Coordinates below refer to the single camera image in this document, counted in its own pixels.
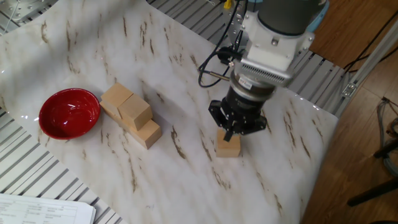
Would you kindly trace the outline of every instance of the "cable connector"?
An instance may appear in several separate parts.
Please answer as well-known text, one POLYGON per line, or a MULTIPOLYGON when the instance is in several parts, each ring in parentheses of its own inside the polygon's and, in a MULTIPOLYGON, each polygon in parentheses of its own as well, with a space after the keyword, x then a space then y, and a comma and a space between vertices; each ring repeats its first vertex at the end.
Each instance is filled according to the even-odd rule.
POLYGON ((381 98, 381 101, 386 101, 386 102, 390 102, 389 99, 387 99, 386 97, 383 96, 383 98, 381 98))
POLYGON ((232 0, 226 0, 224 3, 224 9, 231 9, 232 7, 232 0))

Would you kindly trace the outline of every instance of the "red bowl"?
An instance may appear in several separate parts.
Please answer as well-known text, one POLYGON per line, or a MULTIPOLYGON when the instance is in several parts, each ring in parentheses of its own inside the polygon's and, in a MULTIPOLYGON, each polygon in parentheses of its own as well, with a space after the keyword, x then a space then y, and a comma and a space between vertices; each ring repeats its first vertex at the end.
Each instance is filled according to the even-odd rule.
POLYGON ((52 95, 42 106, 39 125, 54 139, 69 140, 86 134, 100 117, 100 103, 94 94, 70 88, 52 95))

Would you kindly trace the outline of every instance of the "black chair leg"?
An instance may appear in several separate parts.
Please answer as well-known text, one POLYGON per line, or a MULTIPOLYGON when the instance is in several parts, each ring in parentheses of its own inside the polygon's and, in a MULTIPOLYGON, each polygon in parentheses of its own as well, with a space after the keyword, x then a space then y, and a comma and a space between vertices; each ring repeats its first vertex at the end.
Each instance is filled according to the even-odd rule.
POLYGON ((398 139, 390 142, 389 144, 385 145, 382 149, 378 150, 373 154, 374 157, 380 158, 387 155, 389 152, 398 148, 398 139))
POLYGON ((348 200, 347 205, 350 207, 357 206, 363 202, 371 200, 375 197, 388 193, 392 190, 398 189, 398 178, 394 178, 386 183, 378 185, 370 190, 367 190, 348 200))

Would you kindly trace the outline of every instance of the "black cable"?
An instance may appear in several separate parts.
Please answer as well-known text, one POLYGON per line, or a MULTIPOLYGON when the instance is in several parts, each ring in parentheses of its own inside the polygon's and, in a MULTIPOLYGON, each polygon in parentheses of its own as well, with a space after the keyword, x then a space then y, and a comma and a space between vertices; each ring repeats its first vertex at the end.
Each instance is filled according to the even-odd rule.
MULTIPOLYGON (((381 99, 381 102, 377 106, 377 119, 378 119, 379 130, 380 130, 380 149, 384 148, 384 146, 386 144, 389 144, 389 143, 391 143, 391 141, 394 140, 394 139, 390 139, 387 142, 384 141, 383 116, 384 116, 384 110, 386 108, 386 105, 388 105, 388 104, 390 104, 391 108, 392 108, 391 104, 397 106, 395 103, 391 102, 389 99, 387 99, 385 97, 383 97, 381 99)), ((389 153, 386 156, 384 156, 383 163, 391 175, 393 175, 394 177, 398 177, 398 167, 391 161, 391 159, 389 157, 389 153)))
POLYGON ((373 44, 373 42, 380 36, 381 32, 388 26, 388 24, 395 18, 395 16, 398 15, 398 11, 396 11, 391 17, 390 19, 381 27, 381 29, 379 30, 379 32, 373 37, 373 39, 370 41, 370 43, 368 43, 368 45, 365 47, 365 49, 363 49, 363 51, 358 55, 358 57, 352 61, 352 64, 348 66, 348 68, 345 70, 345 73, 347 73, 356 62, 360 61, 360 58, 363 54, 365 54, 365 52, 370 48, 370 46, 373 44))
MULTIPOLYGON (((221 38, 220 38, 220 40, 218 41, 218 43, 216 44, 216 47, 214 48, 213 52, 209 55, 209 57, 208 57, 208 58, 199 66, 199 68, 198 68, 198 69, 199 69, 198 84, 199 84, 199 86, 202 87, 202 88, 209 88, 209 87, 215 86, 217 83, 219 83, 219 82, 221 81, 221 79, 219 78, 217 81, 215 81, 214 83, 209 84, 209 85, 203 85, 203 84, 201 83, 201 79, 202 79, 202 77, 203 77, 203 73, 205 72, 205 68, 206 68, 207 64, 209 63, 209 61, 210 61, 215 55, 217 55, 217 54, 231 54, 231 52, 220 52, 220 51, 217 52, 217 49, 218 49, 218 47, 220 47, 221 43, 224 41, 224 37, 225 37, 226 33, 228 32, 229 27, 230 27, 231 24, 232 24, 232 21, 233 21, 233 19, 234 19, 234 16, 235 16, 235 14, 236 14, 236 11, 238 10, 239 2, 240 2, 240 1, 241 1, 241 0, 237 0, 237 1, 236 1, 236 5, 235 5, 234 11, 233 11, 233 13, 232 13, 232 15, 231 15, 231 19, 229 20, 229 22, 228 22, 228 24, 227 24, 227 26, 226 26, 226 28, 225 28, 225 30, 224 30, 224 33, 223 33, 223 35, 221 36, 221 38)), ((248 9, 248 2, 249 2, 248 0, 245 1, 244 14, 246 14, 246 11, 247 11, 247 9, 248 9)), ((234 58, 240 58, 240 57, 241 57, 241 55, 238 53, 239 45, 237 45, 236 48, 237 48, 237 49, 235 50, 235 51, 236 51, 235 54, 234 54, 234 53, 231 54, 231 57, 232 57, 233 59, 234 59, 234 58)), ((223 76, 226 75, 226 73, 228 72, 228 70, 229 70, 229 67, 227 67, 227 69, 225 70, 223 76)))
MULTIPOLYGON (((385 59, 387 59, 388 57, 390 57, 390 56, 391 56, 392 54, 394 54, 397 50, 398 50, 398 46, 397 46, 396 48, 394 48, 394 50, 391 50, 391 52, 388 53, 386 56, 384 56, 382 59, 380 59, 380 62, 382 62, 382 61, 384 61, 385 59)), ((360 58, 359 61, 360 61, 360 60, 363 60, 363 59, 366 59, 366 58, 368 58, 368 57, 369 57, 369 55, 364 56, 364 57, 360 58)), ((358 69, 352 70, 352 71, 349 71, 349 72, 352 73, 352 72, 357 72, 357 71, 358 71, 358 69)))
MULTIPOLYGON (((223 35, 221 36, 221 38, 220 38, 220 40, 218 41, 218 43, 216 44, 216 47, 214 48, 213 53, 217 51, 218 47, 220 47, 221 43, 224 41, 224 37, 225 37, 226 33, 228 32, 228 29, 229 29, 229 27, 231 26, 232 21, 234 20, 234 16, 235 16, 235 14, 236 14, 236 11, 238 10, 238 6, 239 6, 239 2, 240 2, 240 1, 241 1, 241 0, 238 0, 238 1, 237 1, 236 5, 235 5, 235 8, 234 8, 234 11, 232 12, 232 15, 231 15, 231 19, 229 20, 228 24, 226 25, 225 30, 224 30, 224 33, 223 33, 223 35)), ((199 69, 201 69, 203 66, 206 65, 206 64, 205 64, 206 61, 207 61, 207 60, 205 60, 205 61, 199 66, 199 69)))

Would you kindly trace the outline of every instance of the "wooden block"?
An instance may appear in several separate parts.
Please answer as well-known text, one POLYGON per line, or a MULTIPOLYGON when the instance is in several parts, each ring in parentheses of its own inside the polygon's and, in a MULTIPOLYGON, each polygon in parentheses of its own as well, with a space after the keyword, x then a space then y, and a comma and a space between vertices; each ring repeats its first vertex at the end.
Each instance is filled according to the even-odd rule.
POLYGON ((126 131, 146 149, 149 149, 160 137, 162 137, 160 126, 151 119, 139 131, 132 127, 126 131))
POLYGON ((241 137, 232 136, 229 142, 224 141, 225 131, 217 130, 217 157, 238 157, 241 152, 241 137))
POLYGON ((136 94, 130 96, 118 109, 122 119, 138 131, 153 117, 149 104, 136 94))
POLYGON ((132 95, 132 91, 120 83, 115 83, 101 96, 101 99, 103 104, 106 105, 107 110, 121 118, 118 108, 132 95))
POLYGON ((103 101, 100 103, 100 105, 110 118, 117 122, 121 128, 131 134, 131 136, 137 142, 139 142, 139 144, 144 146, 144 148, 149 149, 162 136, 162 130, 160 129, 160 126, 155 123, 155 121, 150 119, 139 131, 137 131, 128 125, 125 120, 117 117, 110 110, 108 110, 103 101))
POLYGON ((104 109, 104 112, 110 117, 112 118, 112 120, 114 120, 115 122, 117 122, 117 124, 120 126, 120 128, 123 128, 125 130, 129 129, 129 126, 127 124, 125 124, 125 122, 123 122, 123 120, 121 118, 119 118, 116 114, 114 114, 111 110, 109 110, 109 108, 107 107, 106 103, 104 101, 101 101, 99 103, 102 108, 104 109))

